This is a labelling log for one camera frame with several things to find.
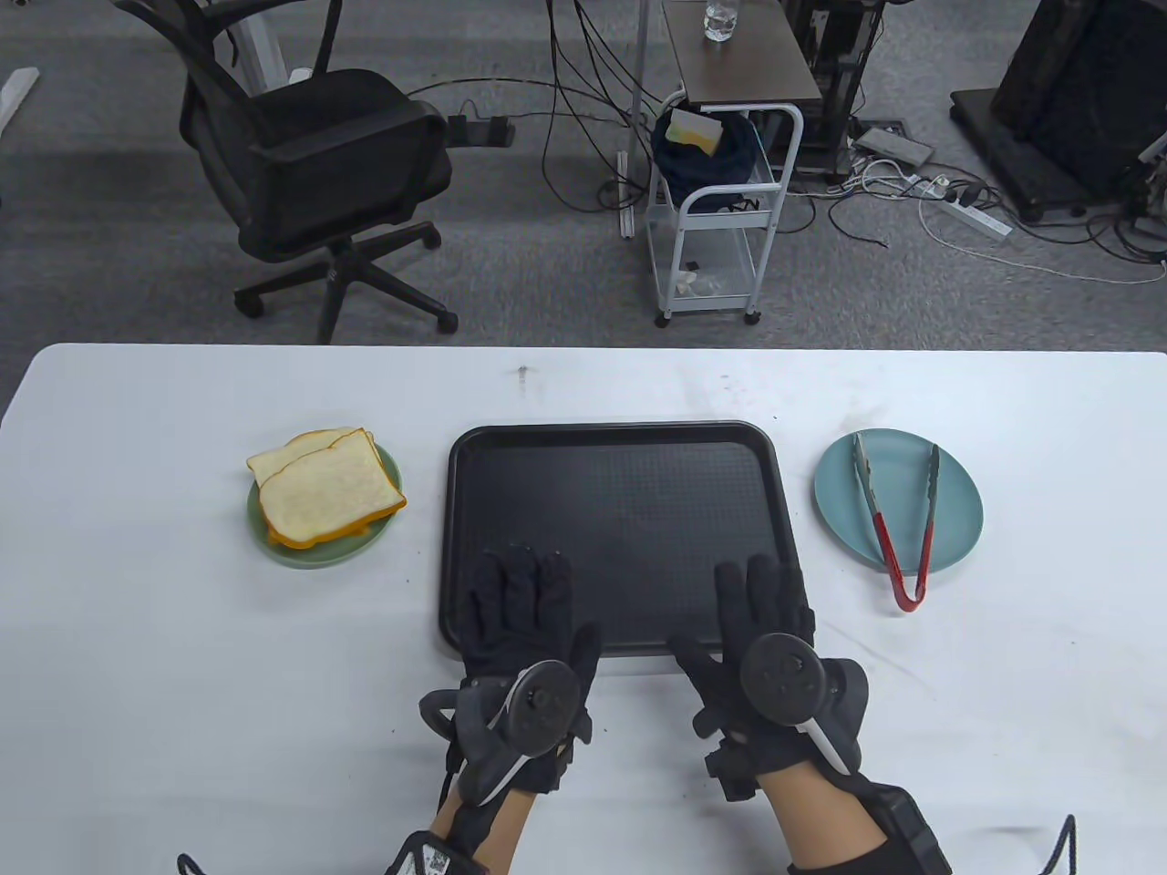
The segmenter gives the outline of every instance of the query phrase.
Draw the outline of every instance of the qr code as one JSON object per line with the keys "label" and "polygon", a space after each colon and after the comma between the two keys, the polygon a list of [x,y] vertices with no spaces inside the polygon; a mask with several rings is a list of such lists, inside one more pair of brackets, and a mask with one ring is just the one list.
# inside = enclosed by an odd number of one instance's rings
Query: qr code
{"label": "qr code", "polygon": [[[421,847],[421,856],[425,860],[426,867],[422,875],[446,875],[446,870],[449,868],[449,858],[446,854],[438,848],[424,845]],[[405,858],[405,862],[397,870],[397,875],[418,875],[417,867],[413,864],[413,854]]]}

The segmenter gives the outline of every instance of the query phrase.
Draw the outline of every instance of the chair base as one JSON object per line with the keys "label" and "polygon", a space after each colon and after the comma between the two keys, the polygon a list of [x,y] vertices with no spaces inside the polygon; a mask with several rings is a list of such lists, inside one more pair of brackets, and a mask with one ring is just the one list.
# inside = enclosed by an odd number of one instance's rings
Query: chair base
{"label": "chair base", "polygon": [[421,222],[408,228],[400,228],[368,240],[352,240],[349,237],[338,243],[329,244],[328,258],[326,259],[257,282],[254,286],[237,289],[235,308],[247,318],[259,318],[264,315],[263,295],[302,286],[305,282],[314,280],[327,280],[324,304],[320,310],[320,321],[316,323],[316,343],[328,344],[333,341],[333,331],[336,330],[336,320],[341,315],[341,306],[344,303],[344,295],[349,286],[354,282],[364,282],[398,301],[404,301],[411,307],[436,316],[438,330],[442,334],[454,334],[457,330],[456,314],[450,313],[443,304],[373,264],[376,259],[387,256],[390,252],[397,252],[397,250],[417,240],[421,240],[427,250],[441,246],[441,235],[438,233],[433,222]]}

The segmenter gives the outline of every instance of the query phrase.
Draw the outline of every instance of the glass of water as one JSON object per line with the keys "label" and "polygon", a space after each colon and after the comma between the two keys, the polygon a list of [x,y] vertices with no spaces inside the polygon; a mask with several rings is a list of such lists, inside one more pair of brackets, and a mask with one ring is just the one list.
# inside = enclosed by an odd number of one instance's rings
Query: glass of water
{"label": "glass of water", "polygon": [[738,27],[741,0],[707,0],[705,4],[705,36],[713,42],[725,42]]}

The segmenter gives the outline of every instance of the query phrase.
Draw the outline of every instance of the black glove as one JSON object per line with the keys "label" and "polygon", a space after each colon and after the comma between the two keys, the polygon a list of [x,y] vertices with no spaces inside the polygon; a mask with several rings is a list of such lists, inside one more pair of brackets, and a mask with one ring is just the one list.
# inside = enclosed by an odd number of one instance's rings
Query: black glove
{"label": "black glove", "polygon": [[[759,714],[741,686],[741,660],[761,636],[785,632],[815,645],[815,611],[806,603],[802,572],[756,555],[749,560],[745,581],[741,568],[733,562],[714,568],[713,579],[718,590],[721,662],[715,662],[692,638],[669,639],[669,650],[705,704],[693,718],[693,729],[703,738],[717,730],[726,736],[721,749],[706,760],[711,776],[715,776],[719,757],[739,761],[745,757],[755,776],[812,758],[813,743],[797,729],[778,726]],[[748,798],[754,786],[750,780],[748,788],[732,794],[726,785],[726,794]]]}
{"label": "black glove", "polygon": [[[596,663],[600,660],[600,629],[585,625],[572,636],[572,569],[566,556],[552,553],[538,559],[529,547],[511,546],[502,553],[485,553],[462,593],[457,616],[459,643],[466,665],[466,686],[475,678],[515,678],[524,668],[545,659],[566,663],[580,685],[579,714]],[[591,741],[589,723],[576,720]],[[550,793],[559,786],[572,761],[576,733],[540,757],[531,760],[511,780],[515,790]],[[461,760],[456,742],[449,761]]]}

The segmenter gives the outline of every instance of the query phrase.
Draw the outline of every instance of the gray carpet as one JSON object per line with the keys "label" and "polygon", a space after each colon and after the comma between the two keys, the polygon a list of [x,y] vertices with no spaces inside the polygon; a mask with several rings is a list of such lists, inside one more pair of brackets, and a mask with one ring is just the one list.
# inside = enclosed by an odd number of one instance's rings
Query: gray carpet
{"label": "gray carpet", "polygon": [[[461,76],[546,78],[540,0],[350,0],[334,66],[378,70],[403,89]],[[582,56],[569,6],[561,29]],[[938,147],[937,159],[984,172],[948,118],[953,89],[994,85],[1036,0],[917,0],[888,7],[887,32],[865,77],[867,117],[903,118]],[[289,65],[307,64],[323,0],[273,20]],[[630,56],[633,0],[587,0],[617,50]],[[655,13],[648,85],[676,84],[672,52]],[[575,34],[575,38],[566,38]],[[270,268],[242,252],[194,153],[176,132],[183,72],[144,24],[93,0],[33,0],[0,7],[0,80],[41,68],[42,80],[0,141],[0,411],[43,346],[62,341],[306,343],[320,287],[270,299],[249,321],[230,290]],[[546,110],[547,89],[456,85],[428,92],[445,112],[473,97],[484,113]],[[453,154],[449,191],[421,206],[445,245],[386,259],[390,270],[461,315],[453,338],[428,317],[357,288],[337,343],[920,349],[1167,349],[1167,281],[1119,287],[1060,279],[970,259],[929,240],[906,203],[855,198],[836,217],[885,237],[888,250],[853,243],[824,216],[781,237],[761,324],[740,316],[677,317],[654,327],[643,238],[619,239],[613,215],[562,208],[539,177],[545,118],[518,121],[509,150]],[[548,172],[580,204],[593,204],[606,172],[571,120],[559,119]],[[592,125],[614,148],[622,135]],[[783,225],[801,224],[805,201]],[[973,231],[937,216],[937,230],[984,249]],[[1018,235],[1007,257],[1099,276],[1152,268],[1092,246],[1054,246]]]}

